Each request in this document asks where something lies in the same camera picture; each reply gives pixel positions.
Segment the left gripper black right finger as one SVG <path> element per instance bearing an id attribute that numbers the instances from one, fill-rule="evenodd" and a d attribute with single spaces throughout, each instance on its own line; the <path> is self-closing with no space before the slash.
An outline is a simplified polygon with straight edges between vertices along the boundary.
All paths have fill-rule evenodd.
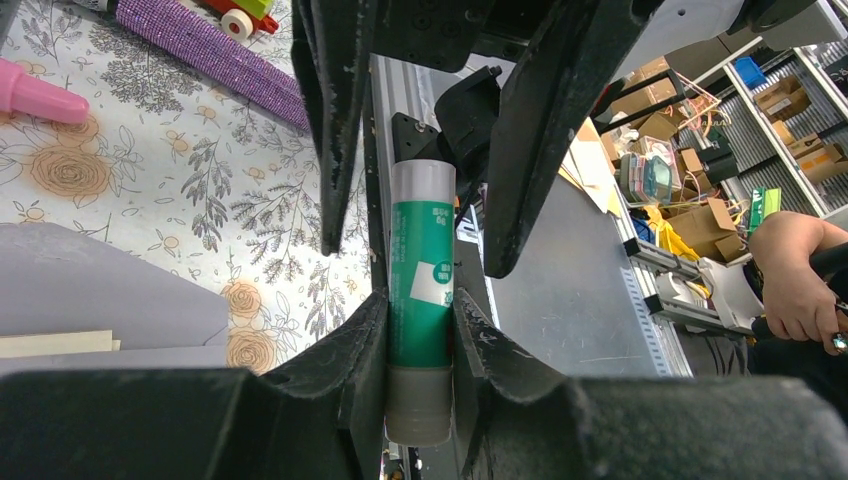
<path id="1" fill-rule="evenodd" d="M 843 479 L 847 429 L 782 377 L 577 378 L 454 301 L 464 479 Z"/>

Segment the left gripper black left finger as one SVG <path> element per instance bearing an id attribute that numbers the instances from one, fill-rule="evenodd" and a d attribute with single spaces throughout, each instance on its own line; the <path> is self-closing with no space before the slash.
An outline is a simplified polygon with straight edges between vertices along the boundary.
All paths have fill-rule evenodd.
<path id="1" fill-rule="evenodd" d="M 388 299 L 263 375 L 29 371 L 1 381 L 5 479 L 374 479 Z"/>

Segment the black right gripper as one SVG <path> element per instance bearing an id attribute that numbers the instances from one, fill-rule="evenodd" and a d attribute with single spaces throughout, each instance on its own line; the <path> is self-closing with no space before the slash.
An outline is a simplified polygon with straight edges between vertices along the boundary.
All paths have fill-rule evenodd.
<path id="1" fill-rule="evenodd" d="M 450 73 L 473 54 L 515 62 L 522 53 L 502 88 L 489 150 L 483 267 L 498 279 L 515 268 L 572 140 L 656 11 L 653 1 L 406 0 L 381 1 L 378 10 L 376 1 L 299 0 L 291 7 L 291 59 L 320 167 L 325 256 L 342 242 L 371 50 Z"/>

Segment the small glue stick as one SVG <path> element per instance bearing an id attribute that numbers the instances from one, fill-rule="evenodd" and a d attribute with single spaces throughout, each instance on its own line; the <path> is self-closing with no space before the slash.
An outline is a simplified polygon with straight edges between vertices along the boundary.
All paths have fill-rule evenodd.
<path id="1" fill-rule="evenodd" d="M 404 446 L 451 435 L 455 173 L 435 159 L 392 168 L 385 428 Z"/>

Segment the tan lined letter paper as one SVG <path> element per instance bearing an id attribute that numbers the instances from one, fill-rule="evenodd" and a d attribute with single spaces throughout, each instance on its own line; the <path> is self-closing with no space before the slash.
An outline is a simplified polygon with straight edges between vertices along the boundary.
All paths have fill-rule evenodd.
<path id="1" fill-rule="evenodd" d="M 2 336 L 1 358 L 112 352 L 121 345 L 112 330 Z"/>

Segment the grey paper envelope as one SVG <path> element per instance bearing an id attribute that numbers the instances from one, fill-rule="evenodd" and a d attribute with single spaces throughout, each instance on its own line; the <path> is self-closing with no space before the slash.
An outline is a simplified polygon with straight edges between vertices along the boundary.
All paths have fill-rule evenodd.
<path id="1" fill-rule="evenodd" d="M 1 227 L 1 337 L 112 330 L 119 351 L 1 358 L 26 370 L 221 368 L 225 299 L 49 223 Z"/>

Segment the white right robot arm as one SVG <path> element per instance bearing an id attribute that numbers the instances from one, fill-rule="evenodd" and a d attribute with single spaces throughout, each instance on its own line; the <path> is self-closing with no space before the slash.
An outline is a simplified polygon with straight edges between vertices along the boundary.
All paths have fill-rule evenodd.
<path id="1" fill-rule="evenodd" d="M 616 80 L 669 51 L 742 28 L 762 33 L 805 1 L 296 1 L 292 60 L 321 171 L 321 249 L 338 251 L 369 60 L 460 70 L 484 40 L 513 62 L 437 102 L 432 152 L 467 191 L 486 182 L 484 270 L 511 273 L 574 133 Z"/>

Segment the operator hand background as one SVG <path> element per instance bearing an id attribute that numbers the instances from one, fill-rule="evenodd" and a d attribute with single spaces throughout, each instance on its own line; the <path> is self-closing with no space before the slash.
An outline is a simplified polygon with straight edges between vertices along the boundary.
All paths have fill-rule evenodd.
<path id="1" fill-rule="evenodd" d="M 847 232 L 806 214 L 768 216 L 748 242 L 763 276 L 762 303 L 771 332 L 782 339 L 815 341 L 837 355 L 832 337 L 847 327 L 836 296 L 810 265 L 810 257 L 847 242 Z"/>

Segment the colourful stacked brick toy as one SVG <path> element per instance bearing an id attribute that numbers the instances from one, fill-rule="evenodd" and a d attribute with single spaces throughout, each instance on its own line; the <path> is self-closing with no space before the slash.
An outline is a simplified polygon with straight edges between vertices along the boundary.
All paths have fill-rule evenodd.
<path id="1" fill-rule="evenodd" d="M 275 34 L 278 22 L 270 15 L 272 0 L 199 0 L 198 3 L 220 15 L 221 30 L 243 42 L 257 32 Z"/>

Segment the purple glitter microphone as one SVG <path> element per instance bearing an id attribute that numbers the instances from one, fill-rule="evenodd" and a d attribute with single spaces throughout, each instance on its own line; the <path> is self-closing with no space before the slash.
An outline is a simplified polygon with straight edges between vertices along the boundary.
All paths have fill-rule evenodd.
<path id="1" fill-rule="evenodd" d="M 80 1 L 212 80 L 308 132 L 297 81 L 178 1 Z"/>

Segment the cluttered storage shelves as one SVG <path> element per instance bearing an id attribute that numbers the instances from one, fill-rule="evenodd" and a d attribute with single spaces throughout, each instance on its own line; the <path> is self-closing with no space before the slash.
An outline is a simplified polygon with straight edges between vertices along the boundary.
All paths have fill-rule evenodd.
<path id="1" fill-rule="evenodd" d="M 587 123 L 561 175 L 600 210 L 692 260 L 728 263 L 776 211 L 847 222 L 847 62 L 825 46 L 773 58 L 754 40 L 689 80 L 636 70 Z"/>

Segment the floral patterned table mat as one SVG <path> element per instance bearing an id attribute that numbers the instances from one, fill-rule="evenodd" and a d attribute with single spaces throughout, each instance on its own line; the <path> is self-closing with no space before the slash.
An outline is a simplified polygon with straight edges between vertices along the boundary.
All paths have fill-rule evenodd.
<path id="1" fill-rule="evenodd" d="M 3 56 L 86 97 L 92 117 L 1 124 L 1 220 L 103 241 L 218 294 L 213 343 L 268 371 L 371 291 L 366 190 L 344 243 L 320 251 L 310 136 L 70 1 L 25 1 Z"/>

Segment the pink toy microphone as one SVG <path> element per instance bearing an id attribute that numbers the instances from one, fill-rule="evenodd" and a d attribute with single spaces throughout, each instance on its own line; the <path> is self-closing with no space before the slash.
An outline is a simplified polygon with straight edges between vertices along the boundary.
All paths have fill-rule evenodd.
<path id="1" fill-rule="evenodd" d="M 82 124 L 89 114 L 83 97 L 27 74 L 24 68 L 1 60 L 1 111 L 21 112 L 65 123 Z"/>

